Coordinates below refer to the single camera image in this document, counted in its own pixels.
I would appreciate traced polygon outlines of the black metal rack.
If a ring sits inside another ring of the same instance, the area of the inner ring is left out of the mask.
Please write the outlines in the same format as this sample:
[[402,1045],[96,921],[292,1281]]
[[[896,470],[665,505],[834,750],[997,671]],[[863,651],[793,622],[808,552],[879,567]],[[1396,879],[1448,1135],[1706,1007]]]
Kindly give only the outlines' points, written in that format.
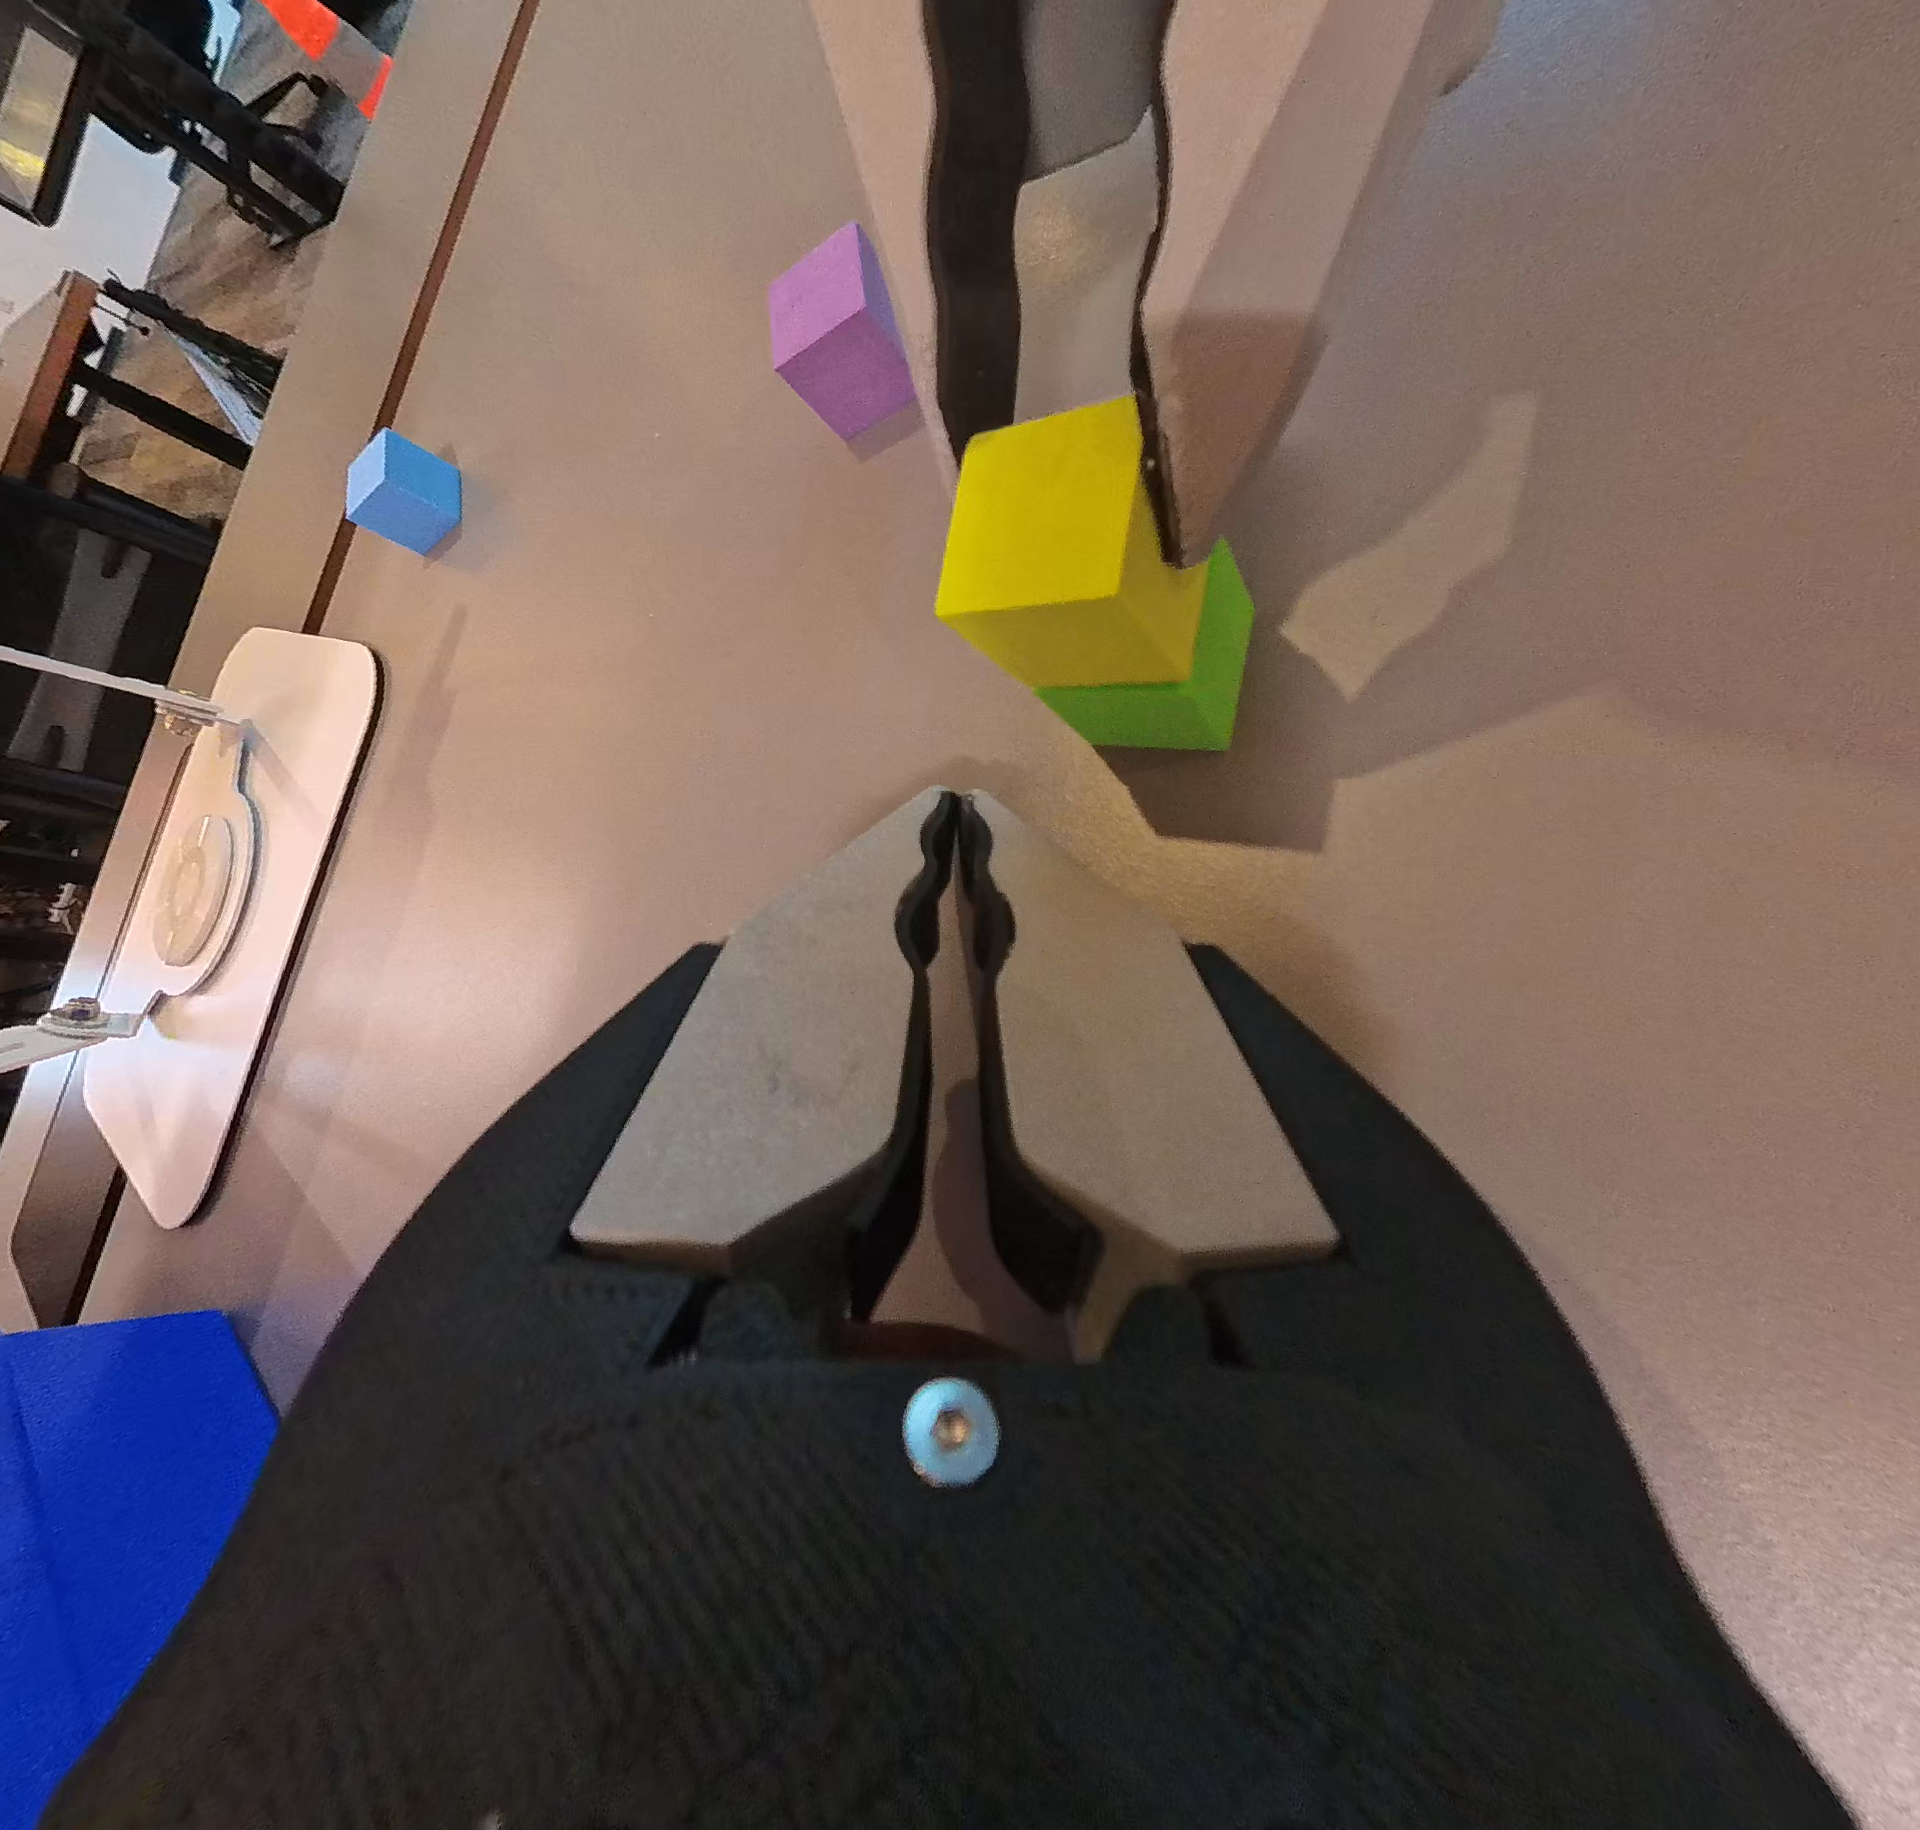
[[[372,39],[400,0],[319,1]],[[358,115],[255,0],[1,0],[5,212],[54,224],[99,122],[217,181],[276,243],[299,242],[344,195],[319,125],[280,116],[299,92]]]

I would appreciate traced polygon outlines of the brown table with black legs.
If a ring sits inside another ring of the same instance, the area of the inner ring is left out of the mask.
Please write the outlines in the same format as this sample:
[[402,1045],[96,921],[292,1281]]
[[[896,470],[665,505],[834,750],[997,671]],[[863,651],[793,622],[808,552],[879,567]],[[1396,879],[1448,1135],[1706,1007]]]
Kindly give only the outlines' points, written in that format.
[[[121,354],[140,335],[165,336],[213,404],[212,418],[121,374]],[[104,416],[241,472],[280,374],[280,354],[203,323],[151,289],[67,272],[1,336],[5,479],[62,500],[124,505],[80,459],[86,431]]]

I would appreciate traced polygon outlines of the green foam cube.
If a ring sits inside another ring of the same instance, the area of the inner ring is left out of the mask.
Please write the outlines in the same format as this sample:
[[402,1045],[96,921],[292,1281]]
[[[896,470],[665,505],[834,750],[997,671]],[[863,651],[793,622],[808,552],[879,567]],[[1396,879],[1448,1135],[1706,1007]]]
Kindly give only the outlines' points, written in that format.
[[1205,561],[1205,599],[1184,679],[1154,684],[1041,686],[1040,701],[1093,747],[1224,753],[1255,622],[1232,547]]

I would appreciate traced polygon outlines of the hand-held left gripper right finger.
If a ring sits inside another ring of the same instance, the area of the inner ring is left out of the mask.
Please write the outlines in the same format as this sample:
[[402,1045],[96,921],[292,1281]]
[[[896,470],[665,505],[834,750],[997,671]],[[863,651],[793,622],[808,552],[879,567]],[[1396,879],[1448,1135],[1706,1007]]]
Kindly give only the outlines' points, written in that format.
[[1186,941],[1011,807],[956,863],[994,1253],[1101,1356],[1145,1290],[1320,1262],[1338,1231]]

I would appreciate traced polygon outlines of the purple foam cube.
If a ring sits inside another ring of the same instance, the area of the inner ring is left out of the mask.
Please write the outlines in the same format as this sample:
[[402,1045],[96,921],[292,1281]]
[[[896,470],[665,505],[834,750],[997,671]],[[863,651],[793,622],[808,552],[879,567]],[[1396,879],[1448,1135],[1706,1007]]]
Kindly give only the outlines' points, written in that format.
[[765,286],[777,376],[841,440],[867,437],[916,404],[875,247],[839,224]]

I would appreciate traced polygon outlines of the yellow foam cube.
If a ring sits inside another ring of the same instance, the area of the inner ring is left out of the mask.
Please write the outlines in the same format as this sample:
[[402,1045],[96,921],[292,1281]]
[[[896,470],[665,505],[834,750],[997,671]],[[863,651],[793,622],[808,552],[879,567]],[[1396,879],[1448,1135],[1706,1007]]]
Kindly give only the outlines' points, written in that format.
[[1205,575],[1164,559],[1120,396],[980,432],[967,446],[935,614],[1030,688],[1188,677]]

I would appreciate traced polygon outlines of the blue cloth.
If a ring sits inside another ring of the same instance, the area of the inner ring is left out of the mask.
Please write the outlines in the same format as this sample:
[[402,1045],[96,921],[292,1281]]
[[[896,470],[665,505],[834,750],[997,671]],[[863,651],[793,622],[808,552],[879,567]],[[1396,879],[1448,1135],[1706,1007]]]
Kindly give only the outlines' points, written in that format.
[[221,1312],[1,1337],[1,1823],[36,1825],[219,1557],[276,1436]]

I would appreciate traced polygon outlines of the blue foam cube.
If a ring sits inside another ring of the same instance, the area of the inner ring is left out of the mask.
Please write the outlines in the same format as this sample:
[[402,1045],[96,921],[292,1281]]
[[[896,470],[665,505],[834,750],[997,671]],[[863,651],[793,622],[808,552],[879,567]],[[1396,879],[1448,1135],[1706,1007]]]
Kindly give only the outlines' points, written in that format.
[[347,466],[344,519],[429,556],[462,522],[461,470],[394,428],[379,428]]

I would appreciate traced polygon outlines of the clear acrylic stand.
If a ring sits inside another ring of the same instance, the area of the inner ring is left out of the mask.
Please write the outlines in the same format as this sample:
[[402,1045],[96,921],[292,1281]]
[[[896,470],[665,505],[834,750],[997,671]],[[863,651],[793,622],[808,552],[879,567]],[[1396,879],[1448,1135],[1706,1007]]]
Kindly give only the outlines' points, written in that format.
[[[157,722],[174,735],[194,737],[205,730],[236,731],[233,762],[241,762],[245,754],[249,722],[194,692],[158,686],[8,645],[1,649],[1,660],[64,682],[140,697],[155,709]],[[165,1001],[197,986],[203,977],[189,975],[189,969],[217,962],[219,949],[209,949],[209,945],[217,937],[227,939],[237,905],[243,900],[236,887],[252,872],[255,832],[255,818],[239,827],[228,817],[202,817],[167,860],[158,881],[155,941],[160,969],[174,987],[160,986],[131,1010],[110,1010],[97,996],[73,996],[47,1010],[34,1023],[5,1026],[1,1074],[107,1042],[129,1042],[149,1019],[157,1018]]]

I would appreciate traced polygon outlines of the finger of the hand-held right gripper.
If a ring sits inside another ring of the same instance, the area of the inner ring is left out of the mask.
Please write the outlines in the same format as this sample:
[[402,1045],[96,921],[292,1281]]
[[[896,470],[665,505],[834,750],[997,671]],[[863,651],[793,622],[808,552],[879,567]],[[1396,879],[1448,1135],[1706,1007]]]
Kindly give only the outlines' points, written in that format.
[[941,470],[1014,421],[1021,0],[806,0]]
[[1325,350],[1368,226],[1503,0],[1169,0],[1131,368],[1148,498],[1196,564]]

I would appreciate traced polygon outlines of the white rounded mat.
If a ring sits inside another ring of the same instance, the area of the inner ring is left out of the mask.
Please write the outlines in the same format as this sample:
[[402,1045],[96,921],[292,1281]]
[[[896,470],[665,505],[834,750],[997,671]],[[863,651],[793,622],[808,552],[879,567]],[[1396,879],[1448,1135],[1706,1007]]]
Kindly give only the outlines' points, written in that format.
[[88,1052],[83,1099],[158,1230],[192,1221],[223,1168],[228,1139],[268,1031],[314,910],[350,790],[372,745],[379,709],[379,665],[372,649],[276,627],[233,643],[209,700],[241,716],[245,754],[233,762],[236,731],[191,737],[174,773],[157,834],[134,887],[93,996],[131,1010],[157,987],[174,987],[155,941],[158,881],[174,851],[202,817],[257,821],[243,896],[203,979],[165,1001],[129,1042]]

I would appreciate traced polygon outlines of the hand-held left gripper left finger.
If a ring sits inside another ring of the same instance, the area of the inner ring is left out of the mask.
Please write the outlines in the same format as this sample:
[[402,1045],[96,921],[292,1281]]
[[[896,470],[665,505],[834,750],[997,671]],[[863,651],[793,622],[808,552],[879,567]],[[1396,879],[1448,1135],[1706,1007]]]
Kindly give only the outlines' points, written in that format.
[[726,939],[571,1220],[578,1249],[872,1315],[923,1210],[956,823],[959,794],[924,788]]

